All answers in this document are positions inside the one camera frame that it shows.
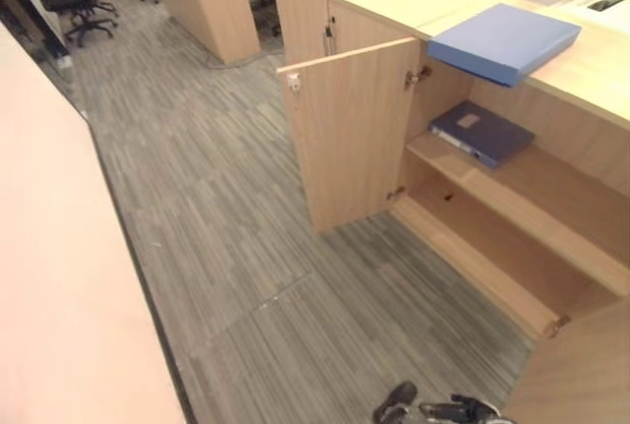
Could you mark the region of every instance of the gray striped carpet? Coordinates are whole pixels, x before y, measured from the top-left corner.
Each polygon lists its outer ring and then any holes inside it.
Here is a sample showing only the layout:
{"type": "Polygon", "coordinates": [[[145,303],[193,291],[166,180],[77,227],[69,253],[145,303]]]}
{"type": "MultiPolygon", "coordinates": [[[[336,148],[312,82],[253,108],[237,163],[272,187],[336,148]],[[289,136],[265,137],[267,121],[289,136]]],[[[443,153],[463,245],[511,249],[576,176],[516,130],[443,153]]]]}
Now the gray striped carpet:
{"type": "MultiPolygon", "coordinates": [[[[311,232],[282,56],[210,69],[161,5],[107,1],[78,97],[197,420],[367,423],[404,379],[502,404],[531,344],[501,312],[388,214],[311,232]]],[[[282,48],[273,6],[256,21],[282,48]]]]}

